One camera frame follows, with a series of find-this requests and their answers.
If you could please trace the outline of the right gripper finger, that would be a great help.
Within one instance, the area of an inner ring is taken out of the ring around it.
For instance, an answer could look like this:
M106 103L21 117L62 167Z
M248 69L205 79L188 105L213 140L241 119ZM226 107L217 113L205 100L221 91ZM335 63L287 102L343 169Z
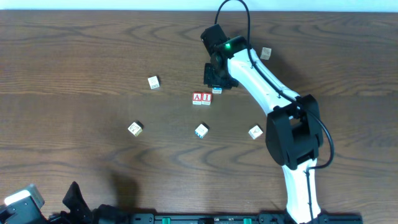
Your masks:
M211 63L206 63L204 68L203 84L207 86L219 86L216 70Z
M210 79L207 81L209 88L222 88L226 90L232 89L232 87L238 87L239 82L235 79Z

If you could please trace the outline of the blue number 2 block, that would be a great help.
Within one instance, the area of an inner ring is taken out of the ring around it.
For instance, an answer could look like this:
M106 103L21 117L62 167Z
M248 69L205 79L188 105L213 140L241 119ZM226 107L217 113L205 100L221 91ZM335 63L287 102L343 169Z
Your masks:
M222 94L222 88L212 88L212 94Z

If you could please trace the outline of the red letter I block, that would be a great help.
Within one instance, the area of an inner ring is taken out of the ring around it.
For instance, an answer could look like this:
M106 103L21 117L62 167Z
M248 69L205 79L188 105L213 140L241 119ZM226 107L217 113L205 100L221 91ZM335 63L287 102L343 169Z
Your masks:
M211 105L212 94L211 93L202 93L201 94L201 103L203 105Z

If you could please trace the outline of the red letter A block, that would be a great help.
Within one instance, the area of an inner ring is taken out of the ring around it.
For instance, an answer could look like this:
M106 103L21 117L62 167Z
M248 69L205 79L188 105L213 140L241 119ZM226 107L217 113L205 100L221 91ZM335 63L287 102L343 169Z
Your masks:
M202 103L202 93L201 92L193 92L192 103L194 105L201 105L201 103Z

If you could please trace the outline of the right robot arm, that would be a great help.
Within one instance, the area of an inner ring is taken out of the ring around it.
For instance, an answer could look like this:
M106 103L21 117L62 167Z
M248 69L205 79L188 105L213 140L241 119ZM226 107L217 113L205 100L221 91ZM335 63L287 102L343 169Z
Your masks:
M316 99L282 84L244 37L202 34L201 40L211 57L204 83L224 89L241 84L259 103L267 118L267 149L284 173L287 213L295 223L314 221L321 213L315 170L326 133Z

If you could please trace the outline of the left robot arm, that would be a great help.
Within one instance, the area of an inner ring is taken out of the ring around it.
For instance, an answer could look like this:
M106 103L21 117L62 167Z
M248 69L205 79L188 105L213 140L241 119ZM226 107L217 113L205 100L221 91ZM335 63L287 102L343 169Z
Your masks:
M4 224L100 224L129 223L130 218L115 207L100 205L94 210L87 206L79 185L72 182L63 204L69 211L44 217L41 208L45 200L34 184L14 192L1 205L1 223Z

